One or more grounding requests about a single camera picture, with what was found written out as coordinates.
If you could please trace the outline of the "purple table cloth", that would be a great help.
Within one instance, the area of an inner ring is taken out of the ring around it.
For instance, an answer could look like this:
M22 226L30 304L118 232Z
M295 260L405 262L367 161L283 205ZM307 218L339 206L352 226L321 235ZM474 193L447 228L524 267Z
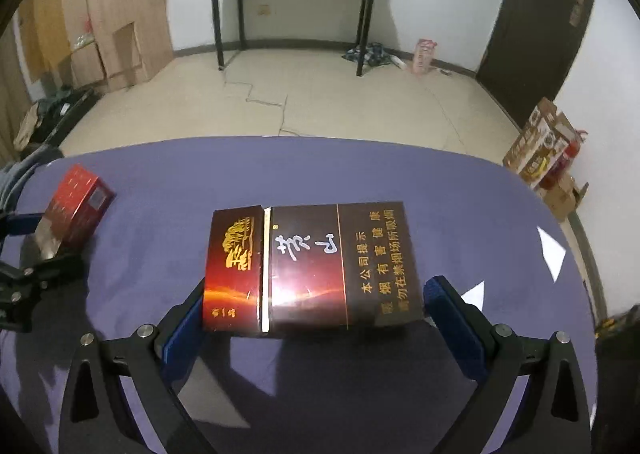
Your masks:
M309 137L205 137L78 157L115 199L94 237L87 281L51 292L30 333L2 333L1 383L44 452L84 333L127 337L201 281L218 209L399 200L421 281L484 290L483 310L522 336L572 339L589 400L597 361L572 255L552 274L547 207L495 163L433 149ZM437 330L297 339L208 336L181 400L221 453L427 453L473 392Z

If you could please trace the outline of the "dark brown door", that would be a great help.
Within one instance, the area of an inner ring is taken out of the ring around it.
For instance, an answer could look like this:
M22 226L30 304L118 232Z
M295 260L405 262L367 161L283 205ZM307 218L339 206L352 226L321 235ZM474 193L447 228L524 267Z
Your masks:
M555 99L584 39L594 0L502 0L476 79L518 126Z

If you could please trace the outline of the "black tray on floor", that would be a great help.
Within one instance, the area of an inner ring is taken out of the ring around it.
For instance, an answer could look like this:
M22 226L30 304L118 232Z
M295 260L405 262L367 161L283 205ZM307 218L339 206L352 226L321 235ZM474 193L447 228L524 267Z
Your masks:
M47 145L58 147L102 95L90 86L63 86L52 96L35 102L27 110L13 141L22 157Z

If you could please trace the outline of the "dark red cigarette carton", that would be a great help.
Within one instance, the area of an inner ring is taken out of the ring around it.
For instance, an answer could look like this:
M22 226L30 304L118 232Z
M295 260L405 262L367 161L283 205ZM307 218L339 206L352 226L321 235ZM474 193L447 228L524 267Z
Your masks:
M203 326L238 335L388 327L423 315L400 201L217 210Z

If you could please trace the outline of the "printed cardboard box by wall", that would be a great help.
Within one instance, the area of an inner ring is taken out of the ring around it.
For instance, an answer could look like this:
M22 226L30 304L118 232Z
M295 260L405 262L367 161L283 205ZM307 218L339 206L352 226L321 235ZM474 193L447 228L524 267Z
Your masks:
M582 134L584 131L576 130L563 111L543 97L502 158L502 164L530 189L536 189L559 162L575 158L584 141Z

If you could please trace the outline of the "dark cloth pile on floor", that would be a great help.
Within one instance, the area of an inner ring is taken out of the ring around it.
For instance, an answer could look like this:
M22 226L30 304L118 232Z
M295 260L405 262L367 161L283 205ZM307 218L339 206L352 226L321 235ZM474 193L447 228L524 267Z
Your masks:
M350 48L343 56L347 62L359 62L360 47ZM400 60L379 43L369 43L363 53L363 64L369 67L399 65Z

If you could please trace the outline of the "white paper triangle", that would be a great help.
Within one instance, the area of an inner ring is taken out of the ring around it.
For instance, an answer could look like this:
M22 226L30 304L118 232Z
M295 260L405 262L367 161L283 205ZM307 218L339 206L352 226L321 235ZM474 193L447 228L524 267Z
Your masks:
M484 300L485 300L485 283L481 281L473 288L466 291L462 296L462 300L467 303L474 305L478 310L483 311Z
M556 283L562 271L566 249L541 227L537 227L537 232L544 263L548 267L552 281Z

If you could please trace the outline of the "stacked brown cardboard boxes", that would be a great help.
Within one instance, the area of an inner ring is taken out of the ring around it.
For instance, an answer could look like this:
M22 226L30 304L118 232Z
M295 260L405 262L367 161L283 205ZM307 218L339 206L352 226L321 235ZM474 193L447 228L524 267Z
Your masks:
M130 88L174 58L167 0L22 0L12 30L35 98L63 86Z

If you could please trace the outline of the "small brown cardboard box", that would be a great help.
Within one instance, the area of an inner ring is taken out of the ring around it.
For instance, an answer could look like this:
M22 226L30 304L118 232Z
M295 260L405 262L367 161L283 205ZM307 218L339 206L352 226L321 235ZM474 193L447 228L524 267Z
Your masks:
M570 174L564 174L558 183L544 194L544 203L555 220L563 222L580 206L588 188L588 182L578 184Z

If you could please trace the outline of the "pink bag on floor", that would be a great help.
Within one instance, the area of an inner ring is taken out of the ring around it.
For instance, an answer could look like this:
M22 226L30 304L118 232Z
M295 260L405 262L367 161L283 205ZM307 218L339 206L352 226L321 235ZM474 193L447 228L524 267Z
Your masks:
M437 43L431 39L420 39L414 50L411 70L414 74L425 74L432 67Z

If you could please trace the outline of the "grey blanket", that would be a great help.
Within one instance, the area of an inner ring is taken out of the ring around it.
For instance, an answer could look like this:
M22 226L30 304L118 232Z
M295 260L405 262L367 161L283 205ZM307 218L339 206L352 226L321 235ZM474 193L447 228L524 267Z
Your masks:
M39 167L63 157L62 151L57 147L42 145L20 162L10 162L4 166L0 173L1 211L14 211L29 177Z

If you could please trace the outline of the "red box with gold print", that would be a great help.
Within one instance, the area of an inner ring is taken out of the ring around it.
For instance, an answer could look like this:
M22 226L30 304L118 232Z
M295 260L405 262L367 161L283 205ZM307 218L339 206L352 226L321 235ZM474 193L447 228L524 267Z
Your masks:
M81 252L100 224L115 193L81 165L68 169L35 231L43 259Z

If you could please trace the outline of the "red bag by wall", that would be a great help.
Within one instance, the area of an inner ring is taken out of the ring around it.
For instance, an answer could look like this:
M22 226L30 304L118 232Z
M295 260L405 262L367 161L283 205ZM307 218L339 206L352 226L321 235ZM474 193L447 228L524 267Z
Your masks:
M552 187L558 184L563 174L570 169L587 136L588 132L586 130L578 130L576 132L574 139L568 144L567 148L564 149L561 157L555 161L555 164L538 183L539 188L544 191L550 191Z

